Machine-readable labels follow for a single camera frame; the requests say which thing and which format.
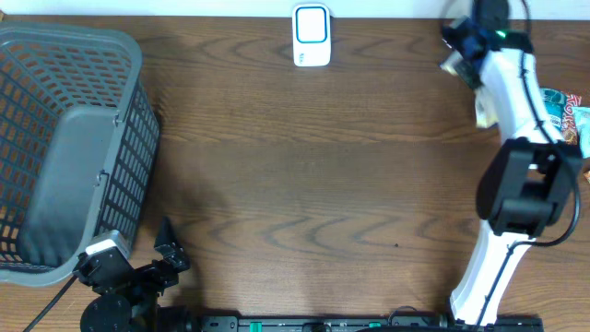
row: wood grain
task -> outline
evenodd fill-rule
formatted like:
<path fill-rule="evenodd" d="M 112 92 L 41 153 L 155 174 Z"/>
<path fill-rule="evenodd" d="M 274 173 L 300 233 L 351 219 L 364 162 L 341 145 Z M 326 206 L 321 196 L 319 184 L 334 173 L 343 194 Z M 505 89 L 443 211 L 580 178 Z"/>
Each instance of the wood grain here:
<path fill-rule="evenodd" d="M 335 19 L 330 65 L 298 68 L 283 18 L 9 19 L 138 40 L 163 130 L 133 264 L 157 257 L 163 215 L 194 264 L 161 304 L 256 315 L 444 310 L 476 241 L 475 191 L 499 138 L 474 127 L 472 91 L 438 68 L 448 49 L 435 21 Z M 534 29 L 541 85 L 587 98 L 590 23 Z M 502 313 L 539 314 L 549 332 L 586 330 L 587 215 L 586 205 L 569 242 L 527 254 Z M 0 329 L 22 330 L 59 287 L 0 285 Z M 77 330 L 94 298 L 76 285 L 38 330 Z"/>

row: teal package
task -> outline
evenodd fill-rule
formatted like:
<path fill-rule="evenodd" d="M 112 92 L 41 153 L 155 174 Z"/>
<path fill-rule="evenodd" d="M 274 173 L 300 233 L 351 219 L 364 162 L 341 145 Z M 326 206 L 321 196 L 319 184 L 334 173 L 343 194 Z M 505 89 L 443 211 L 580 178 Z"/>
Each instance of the teal package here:
<path fill-rule="evenodd" d="M 590 108 L 572 107 L 573 120 L 580 135 L 582 158 L 590 157 Z"/>
<path fill-rule="evenodd" d="M 568 102 L 567 96 L 561 91 L 547 88 L 541 89 L 541 96 L 543 96 L 551 124 L 561 132 L 561 119 Z"/>

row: gray basket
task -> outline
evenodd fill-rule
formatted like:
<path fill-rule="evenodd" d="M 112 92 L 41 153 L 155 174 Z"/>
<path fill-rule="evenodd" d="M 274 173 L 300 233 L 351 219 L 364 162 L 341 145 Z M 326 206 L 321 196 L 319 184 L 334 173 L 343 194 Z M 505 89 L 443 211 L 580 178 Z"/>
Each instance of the gray basket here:
<path fill-rule="evenodd" d="M 90 239 L 132 243 L 159 128 L 124 33 L 0 24 L 0 281 L 66 278 Z"/>

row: light blue package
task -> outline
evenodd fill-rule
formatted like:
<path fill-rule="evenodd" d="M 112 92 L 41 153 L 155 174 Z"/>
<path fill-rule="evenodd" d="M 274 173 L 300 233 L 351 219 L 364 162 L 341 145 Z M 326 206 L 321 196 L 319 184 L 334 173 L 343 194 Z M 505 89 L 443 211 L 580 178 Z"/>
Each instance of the light blue package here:
<path fill-rule="evenodd" d="M 572 107 L 573 120 L 580 135 L 582 158 L 590 157 L 590 108 Z"/>

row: white device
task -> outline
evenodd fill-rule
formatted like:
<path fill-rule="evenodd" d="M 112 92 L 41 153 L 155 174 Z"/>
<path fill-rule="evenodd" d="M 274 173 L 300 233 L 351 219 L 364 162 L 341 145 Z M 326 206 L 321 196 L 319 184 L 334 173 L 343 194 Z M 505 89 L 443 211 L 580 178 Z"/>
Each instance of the white device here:
<path fill-rule="evenodd" d="M 478 117 L 484 117 L 487 125 L 498 123 L 502 144 L 508 138 L 526 137 L 530 142 L 548 143 L 537 128 L 520 77 L 520 60 L 522 51 L 515 49 L 501 49 L 489 52 L 484 59 L 479 74 L 482 86 L 476 89 L 476 112 Z M 452 69 L 453 63 L 461 61 L 461 54 L 455 51 L 442 69 L 456 75 Z M 544 121 L 544 128 L 554 140 L 563 140 L 561 133 L 551 124 L 545 103 L 540 94 L 535 70 L 535 56 L 525 56 L 527 85 L 539 118 Z M 506 258 L 508 247 L 520 241 L 534 241 L 526 234 L 505 232 L 501 236 L 494 234 L 487 220 L 480 222 L 478 242 L 469 260 L 469 265 L 463 279 L 451 294 L 451 309 L 454 319 L 462 320 L 466 324 L 474 325 L 486 296 L 490 293 L 502 263 Z M 496 289 L 491 296 L 488 308 L 481 321 L 482 326 L 494 324 L 497 319 L 498 306 L 508 283 L 513 276 L 516 266 L 530 245 L 520 245 L 514 249 Z"/>
<path fill-rule="evenodd" d="M 327 65 L 332 53 L 330 11 L 321 4 L 293 9 L 293 62 L 298 66 Z"/>

